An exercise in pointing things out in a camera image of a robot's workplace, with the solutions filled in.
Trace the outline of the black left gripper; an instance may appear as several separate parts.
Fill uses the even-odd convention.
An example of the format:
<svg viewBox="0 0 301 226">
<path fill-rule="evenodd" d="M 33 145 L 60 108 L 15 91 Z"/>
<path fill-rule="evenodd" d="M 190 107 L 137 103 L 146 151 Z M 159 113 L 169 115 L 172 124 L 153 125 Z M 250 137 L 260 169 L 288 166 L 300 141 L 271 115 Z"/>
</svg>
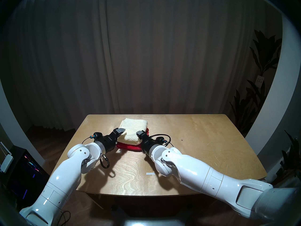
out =
<svg viewBox="0 0 301 226">
<path fill-rule="evenodd" d="M 124 132 L 124 128 L 115 128 L 109 135 L 105 136 L 103 136 L 100 132 L 95 132 L 94 143 L 100 147 L 101 154 L 105 155 L 115 148 L 119 135 L 123 134 Z"/>
</svg>

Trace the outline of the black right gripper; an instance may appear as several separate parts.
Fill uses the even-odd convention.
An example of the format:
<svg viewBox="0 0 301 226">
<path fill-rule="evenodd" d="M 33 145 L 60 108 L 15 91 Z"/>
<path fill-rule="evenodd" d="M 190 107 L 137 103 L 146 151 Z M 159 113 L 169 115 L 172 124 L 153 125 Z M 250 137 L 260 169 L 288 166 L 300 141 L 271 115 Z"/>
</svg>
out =
<svg viewBox="0 0 301 226">
<path fill-rule="evenodd" d="M 147 132 L 140 130 L 136 132 L 137 137 L 142 140 L 140 143 L 140 147 L 146 155 L 149 156 L 151 148 L 156 145 L 156 140 L 147 136 Z"/>
</svg>

